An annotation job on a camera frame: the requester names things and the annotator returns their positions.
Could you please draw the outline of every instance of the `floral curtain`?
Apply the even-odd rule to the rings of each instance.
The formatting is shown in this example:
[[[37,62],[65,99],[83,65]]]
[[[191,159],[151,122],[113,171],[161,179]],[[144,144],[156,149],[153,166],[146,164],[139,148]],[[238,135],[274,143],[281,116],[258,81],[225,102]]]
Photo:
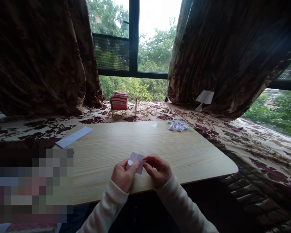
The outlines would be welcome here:
[[[168,96],[226,120],[240,117],[291,62],[291,2],[183,0]]]
[[[0,1],[0,111],[103,105],[86,0]]]

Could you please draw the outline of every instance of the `hand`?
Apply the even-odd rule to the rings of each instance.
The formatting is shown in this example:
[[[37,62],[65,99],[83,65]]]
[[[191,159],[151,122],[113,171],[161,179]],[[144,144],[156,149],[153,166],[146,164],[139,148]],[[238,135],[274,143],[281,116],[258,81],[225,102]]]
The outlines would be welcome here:
[[[163,187],[172,176],[172,170],[169,163],[156,154],[150,154],[143,160],[143,167],[151,176],[154,188],[159,189]]]
[[[130,186],[132,186],[134,175],[139,168],[140,162],[134,162],[131,167],[126,171],[128,158],[114,166],[111,180],[123,190],[128,193]]]

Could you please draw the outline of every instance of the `tree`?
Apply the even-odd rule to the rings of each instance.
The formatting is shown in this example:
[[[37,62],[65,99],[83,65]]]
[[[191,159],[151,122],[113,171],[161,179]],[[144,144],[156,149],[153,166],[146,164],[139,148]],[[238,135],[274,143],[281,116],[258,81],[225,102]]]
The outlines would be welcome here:
[[[129,36],[128,10],[116,5],[112,0],[87,0],[92,32],[117,37]],[[172,45],[176,33],[175,19],[169,20],[170,29],[161,31],[148,40],[139,43],[138,69],[146,72],[168,72]],[[129,52],[122,51],[123,42],[94,38],[98,67],[109,69],[129,68]],[[134,101],[164,101],[167,80],[100,76],[103,94],[106,98],[114,91],[126,91]]]
[[[271,107],[266,106],[268,99],[262,93],[242,117],[291,136],[291,91],[281,90]]]

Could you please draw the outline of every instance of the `bed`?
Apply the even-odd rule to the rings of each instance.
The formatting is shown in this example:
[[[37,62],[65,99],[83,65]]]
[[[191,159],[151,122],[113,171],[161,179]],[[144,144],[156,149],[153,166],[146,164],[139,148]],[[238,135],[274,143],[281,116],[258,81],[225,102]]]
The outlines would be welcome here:
[[[80,116],[6,118],[0,115],[0,148],[51,148],[78,124],[182,120],[229,156],[239,172],[221,177],[265,232],[291,230],[291,138],[242,118],[226,122],[170,102],[139,102],[137,116],[110,103]]]

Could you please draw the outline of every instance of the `sweater sleeve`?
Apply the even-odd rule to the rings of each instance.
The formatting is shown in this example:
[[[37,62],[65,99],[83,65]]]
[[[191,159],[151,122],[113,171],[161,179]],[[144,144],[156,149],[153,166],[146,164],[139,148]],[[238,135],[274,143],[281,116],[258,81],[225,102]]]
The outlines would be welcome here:
[[[77,233],[108,232],[128,198],[113,181]]]
[[[198,206],[188,197],[175,175],[160,189],[155,189],[161,202],[173,217],[181,232],[218,232]]]

